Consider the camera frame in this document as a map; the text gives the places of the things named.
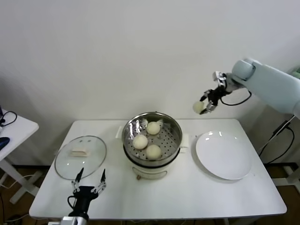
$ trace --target white plate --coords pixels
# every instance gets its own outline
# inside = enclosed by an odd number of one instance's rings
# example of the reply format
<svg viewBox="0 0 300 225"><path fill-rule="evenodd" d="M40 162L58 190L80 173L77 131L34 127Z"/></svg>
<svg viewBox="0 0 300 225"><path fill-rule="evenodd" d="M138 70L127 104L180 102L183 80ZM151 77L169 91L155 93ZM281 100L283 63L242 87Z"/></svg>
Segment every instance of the white plate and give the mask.
<svg viewBox="0 0 300 225"><path fill-rule="evenodd" d="M199 137L196 152L203 166L214 175L239 180L251 169L250 156L243 143L231 134L210 131Z"/></svg>

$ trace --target white wall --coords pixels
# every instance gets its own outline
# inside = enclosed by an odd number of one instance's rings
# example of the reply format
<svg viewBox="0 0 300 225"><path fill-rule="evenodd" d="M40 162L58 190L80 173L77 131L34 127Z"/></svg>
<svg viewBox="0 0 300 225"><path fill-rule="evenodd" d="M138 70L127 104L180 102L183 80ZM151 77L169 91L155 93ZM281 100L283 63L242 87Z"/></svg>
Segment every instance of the white wall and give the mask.
<svg viewBox="0 0 300 225"><path fill-rule="evenodd" d="M300 62L300 2L294 0L27 0L0 2L0 103L40 129L11 154L50 164L77 119L129 119L191 110L250 56L288 70ZM227 97L236 102L240 90ZM251 98L201 118L238 118L249 130L263 104Z"/></svg>

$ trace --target glass pot lid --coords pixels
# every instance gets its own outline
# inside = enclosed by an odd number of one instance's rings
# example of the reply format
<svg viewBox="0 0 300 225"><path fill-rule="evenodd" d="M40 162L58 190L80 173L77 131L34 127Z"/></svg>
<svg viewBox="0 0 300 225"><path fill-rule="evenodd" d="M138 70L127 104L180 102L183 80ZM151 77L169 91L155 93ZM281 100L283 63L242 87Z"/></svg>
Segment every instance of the glass pot lid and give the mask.
<svg viewBox="0 0 300 225"><path fill-rule="evenodd" d="M67 180L75 180L82 168L82 178L94 173L106 157L106 145L96 136L82 136L71 140L57 154L55 170Z"/></svg>

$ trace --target table leg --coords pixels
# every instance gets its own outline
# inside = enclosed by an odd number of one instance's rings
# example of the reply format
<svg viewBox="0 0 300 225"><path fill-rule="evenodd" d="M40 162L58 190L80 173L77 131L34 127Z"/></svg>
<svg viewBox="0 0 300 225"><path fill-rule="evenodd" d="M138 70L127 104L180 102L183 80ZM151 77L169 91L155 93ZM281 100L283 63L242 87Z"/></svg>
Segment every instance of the table leg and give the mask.
<svg viewBox="0 0 300 225"><path fill-rule="evenodd" d="M36 196L39 188L34 186L33 183L42 175L40 171L35 172L35 174L29 179L26 180L23 176L5 159L0 161L0 168L4 170L9 176L16 180L19 184L22 185L17 193L10 199L12 204L15 204L26 192L29 192L33 196Z"/></svg>
<svg viewBox="0 0 300 225"><path fill-rule="evenodd" d="M273 178L273 182L275 186L295 186L297 191L300 194L300 168L293 171L290 166L284 166L284 170L286 171L288 177L287 178Z"/></svg>

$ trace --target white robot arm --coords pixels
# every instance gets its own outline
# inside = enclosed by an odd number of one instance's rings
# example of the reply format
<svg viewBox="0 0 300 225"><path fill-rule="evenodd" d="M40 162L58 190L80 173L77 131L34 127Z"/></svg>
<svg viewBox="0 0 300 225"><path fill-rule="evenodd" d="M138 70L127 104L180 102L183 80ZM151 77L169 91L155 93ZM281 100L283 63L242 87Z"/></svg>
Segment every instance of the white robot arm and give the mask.
<svg viewBox="0 0 300 225"><path fill-rule="evenodd" d="M207 90L194 110L199 114L212 112L221 97L234 90L247 88L266 104L280 113L294 114L300 118L300 80L273 67L263 65L256 60L239 60L233 66L232 73L213 73L218 87ZM203 101L209 103L203 109Z"/></svg>

